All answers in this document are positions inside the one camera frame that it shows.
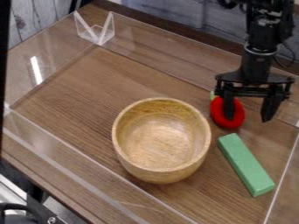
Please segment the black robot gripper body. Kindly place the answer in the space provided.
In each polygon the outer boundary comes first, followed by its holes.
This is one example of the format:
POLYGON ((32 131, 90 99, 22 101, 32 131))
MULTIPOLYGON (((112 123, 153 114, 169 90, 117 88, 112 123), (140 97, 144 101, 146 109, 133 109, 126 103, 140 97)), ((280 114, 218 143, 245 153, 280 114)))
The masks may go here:
POLYGON ((214 76, 214 95, 288 99, 295 79, 271 72, 273 55, 245 48, 238 69, 214 76))

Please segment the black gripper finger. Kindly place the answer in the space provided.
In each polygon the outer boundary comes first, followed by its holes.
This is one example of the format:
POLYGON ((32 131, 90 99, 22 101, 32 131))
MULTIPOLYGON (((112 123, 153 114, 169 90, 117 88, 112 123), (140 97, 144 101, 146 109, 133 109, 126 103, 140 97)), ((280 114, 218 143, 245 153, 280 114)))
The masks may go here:
POLYGON ((224 116, 228 120, 230 120, 234 114, 233 84, 232 83, 226 83, 224 85, 222 101, 224 101, 224 116))
POLYGON ((279 109, 281 101, 285 99, 285 92, 281 86, 272 86, 263 100, 260 115, 261 121, 268 122, 279 109))

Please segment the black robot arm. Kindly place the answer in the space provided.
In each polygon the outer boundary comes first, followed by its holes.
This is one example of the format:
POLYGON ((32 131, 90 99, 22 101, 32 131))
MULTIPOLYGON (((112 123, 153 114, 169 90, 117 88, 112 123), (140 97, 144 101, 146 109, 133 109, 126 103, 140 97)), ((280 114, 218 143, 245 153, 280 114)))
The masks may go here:
POLYGON ((214 77, 214 95, 224 102, 224 117, 234 115, 234 97, 260 97, 261 121, 272 119, 280 103, 289 98, 295 79, 271 72, 277 46, 295 28, 295 0, 217 0, 224 9, 242 8, 247 15, 247 40, 236 71, 214 77))

